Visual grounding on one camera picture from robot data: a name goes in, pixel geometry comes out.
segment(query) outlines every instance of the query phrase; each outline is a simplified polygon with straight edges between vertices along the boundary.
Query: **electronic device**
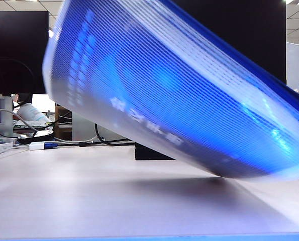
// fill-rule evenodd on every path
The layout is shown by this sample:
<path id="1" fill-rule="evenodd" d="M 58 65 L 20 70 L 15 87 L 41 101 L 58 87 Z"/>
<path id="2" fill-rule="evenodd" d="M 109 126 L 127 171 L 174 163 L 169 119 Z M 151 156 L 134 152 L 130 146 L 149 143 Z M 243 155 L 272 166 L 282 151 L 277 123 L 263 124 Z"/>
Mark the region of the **electronic device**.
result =
<path id="1" fill-rule="evenodd" d="M 38 131 L 33 133 L 24 133 L 18 137 L 18 142 L 20 144 L 29 144 L 31 142 L 44 142 L 51 141 L 54 137 L 54 132 L 52 130 Z"/>
<path id="2" fill-rule="evenodd" d="M 32 105 L 40 112 L 55 112 L 55 102 L 47 94 L 33 94 Z"/>
<path id="3" fill-rule="evenodd" d="M 172 158 L 299 178 L 299 95 L 173 1 L 67 0 L 43 73 L 52 100 Z"/>
<path id="4" fill-rule="evenodd" d="M 12 111 L 11 97 L 0 97 L 0 109 Z M 5 136 L 13 136 L 13 119 L 11 113 L 0 112 L 0 133 Z"/>
<path id="5" fill-rule="evenodd" d="M 42 62 L 48 30 L 47 11 L 0 11 L 0 93 L 45 93 Z"/>

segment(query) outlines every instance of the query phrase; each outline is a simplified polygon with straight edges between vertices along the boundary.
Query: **white cable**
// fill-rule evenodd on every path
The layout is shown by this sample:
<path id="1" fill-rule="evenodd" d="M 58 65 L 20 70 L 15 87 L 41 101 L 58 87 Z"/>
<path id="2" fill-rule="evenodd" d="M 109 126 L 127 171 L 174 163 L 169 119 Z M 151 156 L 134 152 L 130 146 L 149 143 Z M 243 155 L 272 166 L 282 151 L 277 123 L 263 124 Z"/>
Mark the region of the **white cable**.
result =
<path id="1" fill-rule="evenodd" d="M 8 112 L 8 113 L 11 113 L 11 114 L 15 115 L 17 118 L 19 118 L 21 121 L 23 121 L 23 123 L 24 123 L 25 125 L 27 125 L 29 128 L 31 128 L 31 129 L 34 130 L 35 132 L 38 131 L 37 129 L 35 129 L 34 127 L 32 127 L 30 124 L 28 124 L 25 120 L 23 120 L 22 117 L 20 117 L 18 114 L 14 113 L 13 111 L 10 111 L 10 110 L 8 110 L 8 109 L 0 109 L 0 112 L 1 112 L 1 111 L 6 111 L 6 112 Z M 80 143 L 80 142 L 92 142 L 93 140 L 98 139 L 98 137 L 92 137 L 91 139 L 89 139 L 89 140 L 84 140 L 84 141 L 66 141 L 66 140 L 63 140 L 63 139 L 60 139 L 60 138 L 56 138 L 56 137 L 55 137 L 54 139 L 57 140 L 57 141 L 59 141 L 59 142 L 62 142 L 62 143 Z"/>
<path id="2" fill-rule="evenodd" d="M 57 141 L 66 142 L 66 143 L 80 143 L 80 142 L 92 142 L 93 140 L 98 139 L 98 137 L 92 137 L 91 139 L 85 140 L 85 141 L 66 141 L 66 140 L 63 140 L 60 138 L 56 138 L 56 137 L 54 139 Z"/>
<path id="3" fill-rule="evenodd" d="M 18 114 L 16 114 L 15 112 L 13 112 L 13 111 L 10 111 L 10 110 L 8 110 L 8 109 L 0 109 L 0 112 L 1 111 L 5 111 L 5 112 L 8 112 L 8 113 L 11 113 L 11 114 L 13 114 L 13 115 L 15 115 L 17 118 L 19 118 L 25 125 L 27 125 L 29 128 L 31 128 L 32 130 L 34 130 L 35 132 L 37 132 L 38 130 L 37 129 L 35 129 L 34 127 L 32 127 L 32 126 L 30 126 L 25 120 L 23 120 L 23 118 L 22 117 L 20 117 Z"/>

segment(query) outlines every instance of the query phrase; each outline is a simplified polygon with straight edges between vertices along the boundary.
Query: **cable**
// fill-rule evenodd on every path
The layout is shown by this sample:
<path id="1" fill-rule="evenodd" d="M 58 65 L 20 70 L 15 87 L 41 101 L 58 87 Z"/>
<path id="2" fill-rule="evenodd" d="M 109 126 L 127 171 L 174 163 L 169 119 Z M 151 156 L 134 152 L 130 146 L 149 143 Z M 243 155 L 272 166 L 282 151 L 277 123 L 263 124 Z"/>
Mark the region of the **cable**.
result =
<path id="1" fill-rule="evenodd" d="M 16 62 L 18 64 L 23 65 L 29 71 L 30 75 L 32 76 L 32 93 L 34 92 L 34 90 L 35 90 L 35 77 L 34 77 L 34 74 L 33 74 L 32 70 L 25 63 L 21 62 L 20 60 L 16 60 L 16 59 L 5 59 L 5 58 L 1 58 L 0 61 L 2 61 L 2 62 L 3 61 L 12 61 L 12 62 Z M 32 93 L 30 93 L 28 95 L 28 97 L 21 104 L 18 104 L 17 106 L 14 106 L 14 108 L 17 108 L 17 107 L 22 106 L 23 104 L 25 104 L 28 101 L 28 99 L 30 99 L 30 97 L 33 96 Z"/>
<path id="2" fill-rule="evenodd" d="M 13 139 L 16 139 L 16 138 L 18 138 L 18 137 L 8 137 L 8 136 L 4 136 L 3 134 L 1 134 L 0 133 L 0 136 L 2 136 L 2 137 L 5 137 L 5 138 L 13 138 Z"/>
<path id="3" fill-rule="evenodd" d="M 53 123 L 43 127 L 43 129 L 46 129 L 47 127 L 53 126 L 54 124 L 56 124 L 57 122 L 59 122 L 61 119 L 65 118 L 66 116 L 68 116 L 69 114 L 71 114 L 71 111 L 69 111 L 68 113 L 66 113 L 65 115 L 61 116 L 59 119 L 57 119 L 56 121 L 54 121 Z"/>
<path id="4" fill-rule="evenodd" d="M 19 119 L 20 119 L 25 125 L 27 125 L 29 128 L 31 128 L 31 129 L 34 130 L 35 132 L 38 131 L 38 130 L 35 129 L 34 127 L 30 126 L 25 120 L 23 120 L 22 117 L 20 117 L 18 114 L 14 113 L 13 111 L 10 111 L 10 110 L 8 110 L 8 109 L 0 109 L 0 112 L 1 112 L 1 111 L 6 111 L 6 112 L 8 112 L 8 113 L 11 113 L 11 114 L 15 115 L 17 118 L 19 118 Z"/>
<path id="5" fill-rule="evenodd" d="M 134 142 L 129 142 L 129 143 L 117 143 L 117 144 L 114 144 L 112 142 L 114 141 L 104 141 L 100 134 L 99 134 L 99 131 L 98 131 L 98 125 L 97 124 L 94 124 L 94 129 L 95 129 L 95 133 L 97 135 L 97 138 L 101 141 L 101 143 L 103 144 L 106 144 L 108 146 L 132 146 L 134 145 L 135 143 Z"/>

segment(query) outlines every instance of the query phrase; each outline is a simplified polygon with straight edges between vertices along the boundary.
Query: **computer monitor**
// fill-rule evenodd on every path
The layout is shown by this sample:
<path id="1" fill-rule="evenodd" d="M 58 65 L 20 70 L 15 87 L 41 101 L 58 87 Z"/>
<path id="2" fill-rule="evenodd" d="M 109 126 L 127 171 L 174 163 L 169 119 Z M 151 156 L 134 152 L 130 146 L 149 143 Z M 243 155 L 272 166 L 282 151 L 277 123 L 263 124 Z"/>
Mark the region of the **computer monitor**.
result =
<path id="1" fill-rule="evenodd" d="M 0 58 L 15 60 L 0 61 L 0 93 L 45 93 L 42 61 L 48 30 L 47 11 L 0 11 Z"/>
<path id="2" fill-rule="evenodd" d="M 55 111 L 55 102 L 52 101 L 47 94 L 33 94 L 32 105 L 40 112 L 50 111 L 54 113 Z"/>

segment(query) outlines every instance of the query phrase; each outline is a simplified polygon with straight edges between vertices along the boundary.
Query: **white desk surface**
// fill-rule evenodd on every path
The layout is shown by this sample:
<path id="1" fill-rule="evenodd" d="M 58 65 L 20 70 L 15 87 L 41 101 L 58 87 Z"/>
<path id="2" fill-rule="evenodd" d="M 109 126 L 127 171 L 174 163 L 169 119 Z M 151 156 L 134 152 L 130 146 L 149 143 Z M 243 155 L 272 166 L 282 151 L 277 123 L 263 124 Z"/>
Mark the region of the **white desk surface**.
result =
<path id="1" fill-rule="evenodd" d="M 299 180 L 244 183 L 134 147 L 0 154 L 0 239 L 299 232 Z"/>

